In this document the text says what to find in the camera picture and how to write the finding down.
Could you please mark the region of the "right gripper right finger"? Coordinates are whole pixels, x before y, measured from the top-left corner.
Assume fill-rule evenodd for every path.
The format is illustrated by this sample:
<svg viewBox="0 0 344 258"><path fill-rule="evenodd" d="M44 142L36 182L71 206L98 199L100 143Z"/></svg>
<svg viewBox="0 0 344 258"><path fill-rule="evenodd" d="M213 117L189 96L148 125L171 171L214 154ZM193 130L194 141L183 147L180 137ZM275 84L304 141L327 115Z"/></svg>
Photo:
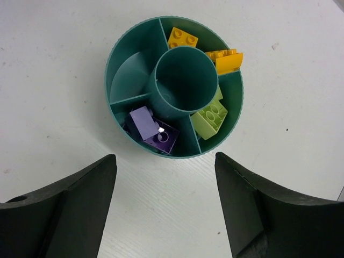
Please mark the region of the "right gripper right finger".
<svg viewBox="0 0 344 258"><path fill-rule="evenodd" d="M343 257L343 202L287 189L221 152L215 172L233 257Z"/></svg>

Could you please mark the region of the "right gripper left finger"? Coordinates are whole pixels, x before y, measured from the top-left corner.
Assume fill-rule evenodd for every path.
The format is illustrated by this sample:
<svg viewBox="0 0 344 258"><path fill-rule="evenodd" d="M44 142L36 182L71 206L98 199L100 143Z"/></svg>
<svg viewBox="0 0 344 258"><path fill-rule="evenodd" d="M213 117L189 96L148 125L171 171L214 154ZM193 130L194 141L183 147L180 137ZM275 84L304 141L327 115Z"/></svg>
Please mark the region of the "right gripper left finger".
<svg viewBox="0 0 344 258"><path fill-rule="evenodd" d="M117 175L109 154L1 204L1 257L97 257Z"/></svg>

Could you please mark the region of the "light green lego brick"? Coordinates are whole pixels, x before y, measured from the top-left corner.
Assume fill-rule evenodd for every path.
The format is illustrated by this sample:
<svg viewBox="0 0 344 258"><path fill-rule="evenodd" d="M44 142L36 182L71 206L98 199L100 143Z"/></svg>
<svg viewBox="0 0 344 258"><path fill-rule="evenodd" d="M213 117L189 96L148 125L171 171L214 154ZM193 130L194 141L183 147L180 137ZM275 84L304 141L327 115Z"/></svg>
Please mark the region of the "light green lego brick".
<svg viewBox="0 0 344 258"><path fill-rule="evenodd" d="M215 99L208 106L191 115L191 121L196 133L203 140L208 140L218 133L227 114L227 109Z"/></svg>
<svg viewBox="0 0 344 258"><path fill-rule="evenodd" d="M222 94L222 92L221 92L221 89L220 89L220 86L219 86L219 85L217 85L217 90L216 90L216 93L215 93L213 99L214 99L214 100L217 100L217 101L223 99L223 94Z"/></svg>

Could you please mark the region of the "small lilac lego piece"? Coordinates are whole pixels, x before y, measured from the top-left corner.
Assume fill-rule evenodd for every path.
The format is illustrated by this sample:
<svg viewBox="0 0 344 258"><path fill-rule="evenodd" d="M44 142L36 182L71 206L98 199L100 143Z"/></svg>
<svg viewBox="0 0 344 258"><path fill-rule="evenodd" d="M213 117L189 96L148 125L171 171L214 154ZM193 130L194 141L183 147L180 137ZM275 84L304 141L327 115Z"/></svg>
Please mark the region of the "small lilac lego piece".
<svg viewBox="0 0 344 258"><path fill-rule="evenodd" d="M130 118L133 122L135 133L138 133L142 140L146 140L158 134L159 127L156 125L150 110L146 106L131 111Z"/></svg>

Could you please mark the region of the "purple lego brick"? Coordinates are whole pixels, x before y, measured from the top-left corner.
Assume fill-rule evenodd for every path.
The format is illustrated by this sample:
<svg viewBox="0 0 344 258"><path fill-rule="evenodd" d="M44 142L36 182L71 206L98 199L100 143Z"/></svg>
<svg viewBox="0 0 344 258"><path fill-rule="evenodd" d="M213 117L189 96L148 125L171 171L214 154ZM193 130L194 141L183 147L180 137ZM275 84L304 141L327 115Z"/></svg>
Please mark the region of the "purple lego brick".
<svg viewBox="0 0 344 258"><path fill-rule="evenodd" d="M144 144L146 147L153 147L153 150L157 151L158 153L170 155L180 132L179 130L171 127L170 125L155 117L153 117L153 121L159 127L159 133L146 140L141 140L139 139L139 137L134 136L126 124L124 124L122 128L131 138L133 138L138 143Z"/></svg>

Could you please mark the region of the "yellow lego brick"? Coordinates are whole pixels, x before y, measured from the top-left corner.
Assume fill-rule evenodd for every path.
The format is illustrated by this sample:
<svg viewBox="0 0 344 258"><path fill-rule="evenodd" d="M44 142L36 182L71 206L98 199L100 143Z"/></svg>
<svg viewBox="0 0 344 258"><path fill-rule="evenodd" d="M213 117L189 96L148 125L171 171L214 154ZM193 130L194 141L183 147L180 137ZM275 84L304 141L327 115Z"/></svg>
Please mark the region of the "yellow lego brick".
<svg viewBox="0 0 344 258"><path fill-rule="evenodd" d="M175 48L179 46L196 47L198 38L189 34L177 27L173 27L168 39L169 48Z"/></svg>
<svg viewBox="0 0 344 258"><path fill-rule="evenodd" d="M225 49L205 53L215 64L218 75L237 71L243 62L243 53L236 49Z"/></svg>

